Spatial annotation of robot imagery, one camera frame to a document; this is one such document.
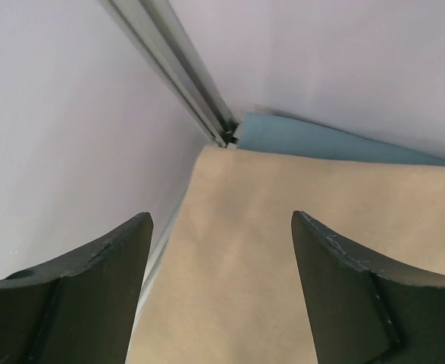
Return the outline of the beige t-shirt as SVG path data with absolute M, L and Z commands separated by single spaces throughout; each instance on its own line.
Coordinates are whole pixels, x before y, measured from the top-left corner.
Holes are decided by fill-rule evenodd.
M 445 275 L 445 167 L 207 147 L 134 333 L 131 363 L 314 363 L 295 211 Z

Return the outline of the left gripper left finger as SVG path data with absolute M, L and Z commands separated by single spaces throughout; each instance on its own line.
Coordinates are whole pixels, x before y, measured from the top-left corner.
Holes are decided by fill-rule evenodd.
M 123 363 L 152 239 L 147 212 L 0 279 L 0 363 Z

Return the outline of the left aluminium corner post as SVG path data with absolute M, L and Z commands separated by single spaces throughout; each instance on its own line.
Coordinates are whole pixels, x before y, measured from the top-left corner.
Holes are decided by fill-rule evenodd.
M 169 1 L 107 0 L 102 6 L 215 145 L 235 143 L 228 108 Z

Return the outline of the folded grey-blue t-shirt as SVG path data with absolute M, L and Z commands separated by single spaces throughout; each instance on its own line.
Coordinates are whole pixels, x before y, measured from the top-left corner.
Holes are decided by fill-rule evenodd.
M 237 145 L 253 152 L 308 158 L 445 167 L 445 159 L 423 152 L 308 121 L 259 113 L 246 114 Z

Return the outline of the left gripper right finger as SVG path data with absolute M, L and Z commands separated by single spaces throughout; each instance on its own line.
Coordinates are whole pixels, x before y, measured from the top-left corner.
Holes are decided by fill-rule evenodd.
M 445 275 L 396 261 L 305 212 L 293 246 L 320 363 L 445 363 Z

